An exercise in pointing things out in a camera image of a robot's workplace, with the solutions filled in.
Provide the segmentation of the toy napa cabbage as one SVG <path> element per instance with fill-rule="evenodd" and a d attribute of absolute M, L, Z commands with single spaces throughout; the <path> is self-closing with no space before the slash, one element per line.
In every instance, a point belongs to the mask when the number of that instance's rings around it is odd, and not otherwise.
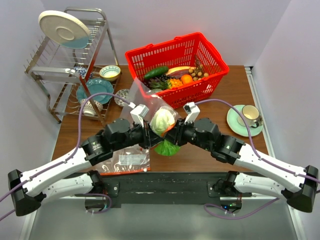
<path fill-rule="evenodd" d="M 165 133 L 171 130 L 176 124 L 177 112 L 171 107 L 162 106 L 153 115 L 150 121 L 150 127 L 154 133 L 160 137 L 164 137 Z M 155 148 L 154 151 L 161 156 L 173 156 L 180 150 L 180 147 L 163 140 Z"/>

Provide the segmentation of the zip bag red zipper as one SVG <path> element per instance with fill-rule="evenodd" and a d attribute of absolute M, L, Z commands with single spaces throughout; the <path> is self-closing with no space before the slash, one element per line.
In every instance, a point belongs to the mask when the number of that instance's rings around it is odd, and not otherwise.
<path fill-rule="evenodd" d="M 133 83 L 130 87 L 129 94 L 128 94 L 128 100 L 130 102 L 133 102 L 137 106 L 142 104 L 142 105 L 146 105 L 149 108 L 149 112 L 144 117 L 144 120 L 149 124 L 151 122 L 152 117 L 160 107 L 167 106 L 169 108 L 172 108 L 170 105 L 166 103 L 165 100 L 163 100 L 151 89 L 149 89 L 137 77 L 133 79 Z"/>

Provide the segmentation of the toy longan bunch brown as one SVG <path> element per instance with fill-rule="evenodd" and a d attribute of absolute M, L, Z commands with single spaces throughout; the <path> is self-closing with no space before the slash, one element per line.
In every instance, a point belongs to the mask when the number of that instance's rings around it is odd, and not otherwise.
<path fill-rule="evenodd" d="M 188 69 L 188 74 L 192 77 L 194 82 L 209 76 L 209 74 L 204 72 L 201 67 L 190 67 Z"/>

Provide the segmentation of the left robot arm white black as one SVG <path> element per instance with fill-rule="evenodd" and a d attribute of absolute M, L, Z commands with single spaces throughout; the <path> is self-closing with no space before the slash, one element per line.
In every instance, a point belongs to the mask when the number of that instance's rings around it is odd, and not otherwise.
<path fill-rule="evenodd" d="M 139 145 L 150 149 L 163 141 L 153 132 L 150 124 L 130 124 L 118 118 L 94 136 L 62 157 L 33 170 L 8 173 L 9 192 L 18 217 L 38 210 L 44 203 L 68 195 L 103 197 L 111 207 L 111 198 L 97 171 L 85 172 L 76 177 L 70 175 L 109 160 L 114 152 Z"/>

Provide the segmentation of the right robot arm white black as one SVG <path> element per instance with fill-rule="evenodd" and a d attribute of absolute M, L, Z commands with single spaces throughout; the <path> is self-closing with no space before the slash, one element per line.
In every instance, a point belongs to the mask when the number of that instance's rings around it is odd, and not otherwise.
<path fill-rule="evenodd" d="M 319 183 L 319 170 L 292 165 L 255 150 L 251 145 L 230 135 L 222 134 L 208 118 L 194 123 L 178 119 L 164 133 L 165 140 L 174 145 L 187 143 L 206 150 L 219 162 L 250 169 L 260 176 L 233 173 L 223 183 L 223 192 L 230 197 L 239 193 L 258 193 L 286 200 L 296 210 L 310 213 Z"/>

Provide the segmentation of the black white patterned bowl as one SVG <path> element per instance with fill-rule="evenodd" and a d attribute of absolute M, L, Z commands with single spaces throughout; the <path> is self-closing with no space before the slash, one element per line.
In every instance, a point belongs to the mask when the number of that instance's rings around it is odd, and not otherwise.
<path fill-rule="evenodd" d="M 127 105 L 123 99 L 127 99 L 128 95 L 129 95 L 130 90 L 129 89 L 120 89 L 116 92 L 116 95 L 119 97 L 115 97 L 114 98 L 114 102 L 116 103 L 116 105 L 118 105 L 119 107 L 123 108 L 125 105 Z"/>

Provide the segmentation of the toy pineapple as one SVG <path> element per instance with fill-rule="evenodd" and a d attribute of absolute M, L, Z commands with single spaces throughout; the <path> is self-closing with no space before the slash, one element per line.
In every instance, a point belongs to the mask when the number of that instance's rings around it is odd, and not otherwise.
<path fill-rule="evenodd" d="M 177 78 L 154 78 L 148 82 L 150 89 L 171 90 L 183 86 L 182 81 Z"/>

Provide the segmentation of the toy dark grapes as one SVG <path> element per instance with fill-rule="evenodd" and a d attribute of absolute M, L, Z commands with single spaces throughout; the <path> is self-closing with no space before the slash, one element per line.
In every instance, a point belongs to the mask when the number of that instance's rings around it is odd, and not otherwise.
<path fill-rule="evenodd" d="M 145 85 L 153 90 L 153 89 L 160 89 L 161 91 L 168 89 L 168 79 L 165 75 L 161 75 L 155 78 L 146 79 Z"/>

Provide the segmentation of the toy orange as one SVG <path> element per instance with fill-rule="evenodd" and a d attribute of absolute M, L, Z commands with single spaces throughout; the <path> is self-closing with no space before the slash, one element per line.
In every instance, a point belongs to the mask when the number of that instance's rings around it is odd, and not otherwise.
<path fill-rule="evenodd" d="M 194 80 L 193 80 L 193 77 L 189 74 L 185 74 L 183 75 L 181 78 L 180 78 L 180 81 L 184 84 L 184 85 L 187 85 L 187 84 L 190 84 L 192 83 Z"/>

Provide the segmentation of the mint green saucer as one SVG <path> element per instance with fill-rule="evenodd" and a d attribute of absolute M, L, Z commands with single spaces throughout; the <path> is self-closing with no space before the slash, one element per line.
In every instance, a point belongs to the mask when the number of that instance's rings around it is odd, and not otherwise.
<path fill-rule="evenodd" d="M 242 109 L 242 107 L 245 106 L 243 104 L 238 104 L 238 105 L 234 105 L 233 107 L 239 112 L 239 110 Z M 226 116 L 226 120 L 227 120 L 227 124 L 229 125 L 230 129 L 235 132 L 236 134 L 242 136 L 242 137 L 248 137 L 248 131 L 246 126 L 242 126 L 238 123 L 237 118 L 240 117 L 240 115 L 233 109 L 230 108 L 229 111 L 227 112 L 227 116 Z M 263 126 L 260 126 L 258 128 L 251 128 L 249 127 L 250 130 L 250 134 L 252 137 L 255 137 L 257 135 L 259 135 L 262 130 L 263 130 Z"/>

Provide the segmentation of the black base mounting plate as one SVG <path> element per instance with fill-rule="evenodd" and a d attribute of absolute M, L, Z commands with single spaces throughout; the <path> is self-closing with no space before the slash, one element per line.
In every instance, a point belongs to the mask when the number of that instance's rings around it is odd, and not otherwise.
<path fill-rule="evenodd" d="M 111 198 L 112 207 L 123 204 L 219 204 L 221 197 L 240 194 L 228 184 L 235 172 L 139 172 L 101 176 L 97 171 L 73 173 L 43 190 L 42 204 L 67 197 Z"/>

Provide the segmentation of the toy meat slice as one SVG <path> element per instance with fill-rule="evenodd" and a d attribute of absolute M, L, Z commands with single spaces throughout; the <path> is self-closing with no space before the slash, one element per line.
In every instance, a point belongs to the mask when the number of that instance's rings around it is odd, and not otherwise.
<path fill-rule="evenodd" d="M 165 74 L 167 76 L 183 76 L 189 73 L 190 66 L 177 66 L 170 68 Z"/>

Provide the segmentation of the blue patterned white bowl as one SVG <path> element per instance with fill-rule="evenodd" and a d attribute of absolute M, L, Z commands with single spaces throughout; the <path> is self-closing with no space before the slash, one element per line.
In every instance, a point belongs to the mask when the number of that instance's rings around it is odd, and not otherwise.
<path fill-rule="evenodd" d="M 101 112 L 102 109 L 103 109 L 103 105 L 102 105 L 100 102 L 96 101 L 96 100 L 94 100 L 94 103 L 95 103 L 95 105 L 97 106 L 99 112 Z M 95 117 L 95 116 L 97 115 L 97 113 L 96 113 L 96 111 L 95 111 L 95 109 L 94 109 L 94 107 L 93 107 L 93 105 L 91 104 L 90 101 L 88 101 L 88 102 L 84 105 L 83 110 L 82 110 L 82 113 L 83 113 L 85 116 L 89 116 L 89 117 Z"/>

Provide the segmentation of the toy cucumber green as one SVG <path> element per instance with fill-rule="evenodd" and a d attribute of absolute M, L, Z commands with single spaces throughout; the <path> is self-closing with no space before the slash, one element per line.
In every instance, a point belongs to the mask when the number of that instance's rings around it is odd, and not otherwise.
<path fill-rule="evenodd" d="M 145 80 L 149 80 L 149 79 L 152 79 L 152 78 L 159 77 L 159 76 L 167 73 L 168 70 L 169 70 L 169 68 L 167 66 L 159 66 L 159 67 L 154 68 L 154 69 L 150 70 L 149 72 L 147 72 L 144 75 L 144 79 Z"/>

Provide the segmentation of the teal scalloped plate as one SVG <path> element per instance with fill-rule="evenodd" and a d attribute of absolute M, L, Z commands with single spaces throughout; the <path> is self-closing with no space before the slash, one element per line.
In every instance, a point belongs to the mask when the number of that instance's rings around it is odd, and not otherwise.
<path fill-rule="evenodd" d="M 89 93 L 92 95 L 97 94 L 97 93 L 110 93 L 110 94 L 114 93 L 113 85 L 109 81 L 101 79 L 101 78 L 89 79 L 86 82 L 86 86 L 89 90 Z M 85 89 L 82 85 L 80 85 L 76 91 L 76 99 L 80 103 L 81 100 L 86 99 L 86 98 L 87 98 L 87 95 L 85 93 Z M 93 100 L 104 105 L 104 104 L 108 103 L 111 98 L 112 98 L 112 96 L 110 96 L 110 95 L 99 95 L 99 96 L 93 97 Z"/>

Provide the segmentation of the yellow rim teal bowl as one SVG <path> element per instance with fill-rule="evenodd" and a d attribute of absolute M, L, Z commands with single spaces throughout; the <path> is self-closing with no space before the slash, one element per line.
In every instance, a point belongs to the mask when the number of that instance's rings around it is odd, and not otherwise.
<path fill-rule="evenodd" d="M 100 77 L 109 82 L 116 81 L 119 78 L 120 74 L 121 74 L 121 69 L 117 65 L 108 65 L 103 67 L 99 71 Z"/>

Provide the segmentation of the cream speckled mug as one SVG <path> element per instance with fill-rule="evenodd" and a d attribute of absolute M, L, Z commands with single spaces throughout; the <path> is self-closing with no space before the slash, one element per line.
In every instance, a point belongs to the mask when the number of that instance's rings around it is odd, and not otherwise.
<path fill-rule="evenodd" d="M 260 111 L 253 105 L 244 105 L 239 112 L 244 117 L 244 120 L 238 116 L 237 122 L 245 127 L 246 124 L 250 128 L 258 128 L 263 126 L 263 118 Z"/>

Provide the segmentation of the red plastic shopping basket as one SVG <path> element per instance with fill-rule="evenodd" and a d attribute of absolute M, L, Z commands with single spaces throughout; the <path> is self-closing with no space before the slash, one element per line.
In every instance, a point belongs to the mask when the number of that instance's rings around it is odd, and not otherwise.
<path fill-rule="evenodd" d="M 133 79 L 157 90 L 173 108 L 210 97 L 229 72 L 220 53 L 200 32 L 129 50 L 125 57 Z"/>

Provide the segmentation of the metal dish rack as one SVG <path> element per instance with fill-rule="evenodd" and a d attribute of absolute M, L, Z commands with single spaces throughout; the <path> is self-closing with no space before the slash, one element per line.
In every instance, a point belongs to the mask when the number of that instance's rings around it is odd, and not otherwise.
<path fill-rule="evenodd" d="M 114 64 L 119 64 L 107 16 L 102 9 L 67 7 L 61 12 L 78 18 L 88 27 L 91 33 L 89 44 L 83 49 L 67 48 L 53 42 L 42 32 L 39 46 L 25 67 L 25 74 L 45 95 L 47 111 L 59 124 L 64 116 L 82 113 L 76 92 L 82 85 L 86 96 L 91 95 L 86 83 L 89 79 L 100 77 L 101 66 L 96 65 L 96 60 L 105 38 L 111 46 Z M 74 70 L 76 64 L 88 66 L 85 79 Z"/>

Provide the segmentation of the small blue patterned dish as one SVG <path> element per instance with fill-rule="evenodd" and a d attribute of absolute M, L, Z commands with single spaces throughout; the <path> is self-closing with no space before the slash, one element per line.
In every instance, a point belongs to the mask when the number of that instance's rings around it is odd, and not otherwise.
<path fill-rule="evenodd" d="M 73 69 L 81 76 L 82 79 L 85 79 L 89 67 L 87 65 L 76 64 Z"/>

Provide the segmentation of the large white blue plate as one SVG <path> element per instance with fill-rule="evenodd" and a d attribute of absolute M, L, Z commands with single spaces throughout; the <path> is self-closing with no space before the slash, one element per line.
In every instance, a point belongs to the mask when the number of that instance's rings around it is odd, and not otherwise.
<path fill-rule="evenodd" d="M 84 49 L 90 43 L 89 28 L 75 16 L 46 10 L 38 16 L 39 27 L 53 42 L 70 49 Z"/>

